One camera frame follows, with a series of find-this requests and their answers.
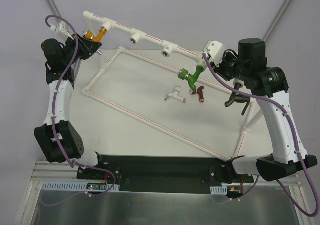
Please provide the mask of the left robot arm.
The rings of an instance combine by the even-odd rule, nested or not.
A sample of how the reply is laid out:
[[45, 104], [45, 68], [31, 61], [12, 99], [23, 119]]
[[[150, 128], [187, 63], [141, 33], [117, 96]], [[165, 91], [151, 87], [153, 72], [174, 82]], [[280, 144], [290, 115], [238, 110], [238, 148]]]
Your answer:
[[68, 162], [71, 166], [89, 166], [88, 173], [99, 180], [106, 168], [99, 163], [99, 154], [86, 150], [84, 143], [70, 122], [70, 103], [76, 75], [73, 64], [92, 57], [102, 46], [100, 42], [82, 37], [68, 37], [65, 43], [50, 38], [41, 44], [47, 59], [46, 83], [50, 97], [43, 125], [34, 129], [34, 136], [50, 163]]

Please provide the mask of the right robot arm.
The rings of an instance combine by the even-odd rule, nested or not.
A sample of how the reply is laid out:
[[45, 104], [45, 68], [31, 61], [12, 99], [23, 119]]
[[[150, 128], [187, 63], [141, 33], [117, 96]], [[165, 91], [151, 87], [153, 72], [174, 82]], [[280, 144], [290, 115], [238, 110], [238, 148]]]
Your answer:
[[252, 174], [271, 182], [315, 167], [317, 157], [308, 154], [295, 127], [286, 75], [281, 68], [268, 66], [266, 43], [246, 38], [239, 41], [238, 52], [220, 44], [209, 54], [216, 74], [226, 81], [240, 80], [251, 91], [249, 97], [256, 99], [272, 143], [270, 155], [229, 160], [226, 179], [234, 183], [243, 174]]

